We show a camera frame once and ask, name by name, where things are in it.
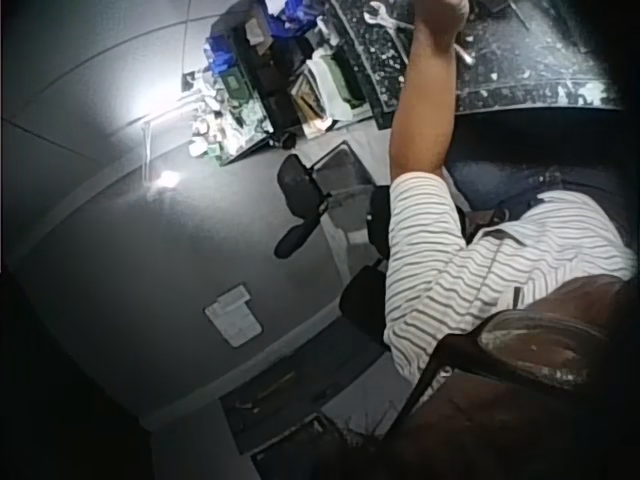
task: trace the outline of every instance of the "wrench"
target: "wrench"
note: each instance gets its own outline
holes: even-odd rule
[[[387,8],[380,2],[374,1],[374,2],[371,2],[369,5],[371,5],[377,11],[377,15],[371,15],[370,13],[365,12],[364,13],[365,21],[371,25],[382,25],[383,27],[385,27],[389,32],[389,34],[391,35],[391,38],[393,39],[394,43],[396,44],[396,47],[398,47],[398,50],[400,51],[400,55],[402,56],[402,59],[405,61],[405,63],[408,64],[409,59],[407,57],[407,52],[404,49],[404,45],[402,45],[402,42],[400,41],[400,38],[398,37],[396,31],[398,30],[398,28],[415,30],[415,27],[408,23],[401,22],[399,20],[395,20],[391,18],[387,14]],[[465,49],[463,49],[460,45],[455,43],[453,47],[456,53],[458,54],[458,56],[462,59],[462,61],[466,65],[471,67],[476,63],[476,59],[473,58],[471,55],[469,55],[469,53]]]

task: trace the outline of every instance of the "granite countertop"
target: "granite countertop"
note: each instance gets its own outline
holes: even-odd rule
[[[458,62],[457,113],[528,107],[617,106],[600,66],[583,52],[559,14],[554,0],[515,0],[527,30],[507,8],[489,16],[472,4],[458,43],[476,59]],[[365,22],[369,0],[328,0],[332,24],[359,77],[378,128],[389,128],[404,85],[404,64],[389,33]],[[411,2],[388,1],[391,16],[412,23]],[[412,34],[399,35],[409,51]]]

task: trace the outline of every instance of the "hand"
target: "hand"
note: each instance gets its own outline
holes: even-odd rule
[[[414,0],[416,27],[424,26],[433,41],[453,46],[469,16],[469,0]]]

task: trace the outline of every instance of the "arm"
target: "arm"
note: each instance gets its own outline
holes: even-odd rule
[[[408,172],[440,175],[453,132],[455,36],[468,0],[416,0],[416,30],[406,84],[391,129],[391,179]]]

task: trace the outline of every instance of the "light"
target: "light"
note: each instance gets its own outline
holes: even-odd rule
[[[173,188],[180,181],[180,174],[172,170],[165,170],[160,177],[154,182],[158,188]]]

